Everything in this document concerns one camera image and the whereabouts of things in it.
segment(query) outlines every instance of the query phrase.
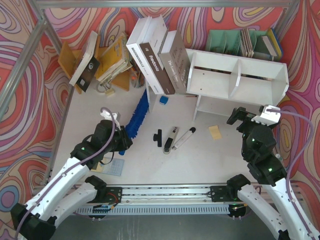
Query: black clip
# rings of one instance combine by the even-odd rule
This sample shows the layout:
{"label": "black clip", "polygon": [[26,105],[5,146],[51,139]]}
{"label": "black clip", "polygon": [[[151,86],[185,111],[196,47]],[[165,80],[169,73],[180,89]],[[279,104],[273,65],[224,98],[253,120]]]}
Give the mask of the black clip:
{"label": "black clip", "polygon": [[158,134],[153,135],[153,141],[158,142],[158,147],[162,147],[162,130],[158,129]]}

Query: yellow sticky note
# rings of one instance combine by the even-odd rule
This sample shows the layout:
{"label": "yellow sticky note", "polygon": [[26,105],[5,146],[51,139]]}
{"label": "yellow sticky note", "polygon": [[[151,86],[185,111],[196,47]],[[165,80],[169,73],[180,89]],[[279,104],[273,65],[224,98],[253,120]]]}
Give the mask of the yellow sticky note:
{"label": "yellow sticky note", "polygon": [[218,125],[210,126],[209,127],[209,131],[210,131],[210,134],[211,134],[213,140],[217,140],[217,139],[221,139],[222,138],[221,133],[220,133],[219,128],[218,128]]}

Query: gray floor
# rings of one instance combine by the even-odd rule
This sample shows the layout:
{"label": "gray floor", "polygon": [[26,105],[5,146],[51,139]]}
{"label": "gray floor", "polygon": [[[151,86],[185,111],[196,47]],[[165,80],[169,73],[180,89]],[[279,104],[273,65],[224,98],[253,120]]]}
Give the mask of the gray floor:
{"label": "gray floor", "polygon": [[242,221],[220,215],[111,216],[92,222],[68,217],[52,240],[273,240],[252,214]]}

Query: blue fuzzy brush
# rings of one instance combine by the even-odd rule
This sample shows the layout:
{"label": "blue fuzzy brush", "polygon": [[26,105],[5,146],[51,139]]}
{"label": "blue fuzzy brush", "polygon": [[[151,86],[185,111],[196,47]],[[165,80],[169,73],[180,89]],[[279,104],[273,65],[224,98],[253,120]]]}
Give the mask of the blue fuzzy brush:
{"label": "blue fuzzy brush", "polygon": [[[138,105],[136,106],[136,109],[134,110],[130,122],[127,126],[125,126],[125,131],[128,134],[129,138],[134,139],[137,136],[138,130],[142,125],[142,122],[144,121],[145,116],[148,112],[148,108],[149,103],[147,97],[147,90],[145,90]],[[120,151],[119,154],[124,155],[125,151]]]}

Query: colorful patterned fabric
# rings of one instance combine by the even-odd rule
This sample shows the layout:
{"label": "colorful patterned fabric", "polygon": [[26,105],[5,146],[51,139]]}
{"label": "colorful patterned fabric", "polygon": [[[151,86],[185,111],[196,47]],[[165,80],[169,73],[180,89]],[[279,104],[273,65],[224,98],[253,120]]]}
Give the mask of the colorful patterned fabric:
{"label": "colorful patterned fabric", "polygon": [[[24,1],[8,2],[13,1],[0,0],[3,53],[0,55],[0,88],[15,64],[14,57],[21,52],[35,25]],[[282,8],[262,7],[52,8],[45,13],[61,40],[73,49],[83,46],[91,30],[101,34],[101,47],[107,46],[121,32],[129,35],[138,18],[162,14],[170,31],[181,31],[187,48],[203,50],[210,29],[267,30],[276,24],[282,11]],[[302,1],[296,18],[292,16],[292,26],[286,29],[282,46],[290,89],[280,105],[310,117],[317,126],[320,119],[319,12],[319,0]],[[56,52],[44,36],[0,123],[0,240],[12,239],[14,235],[10,207],[17,201],[28,200],[32,189],[43,180],[70,89],[67,82]],[[304,122],[284,116],[276,137],[287,165],[298,152],[297,148],[301,148],[306,131]],[[313,209],[313,216],[318,218],[319,131],[318,127],[317,138],[313,138],[294,174]]]}

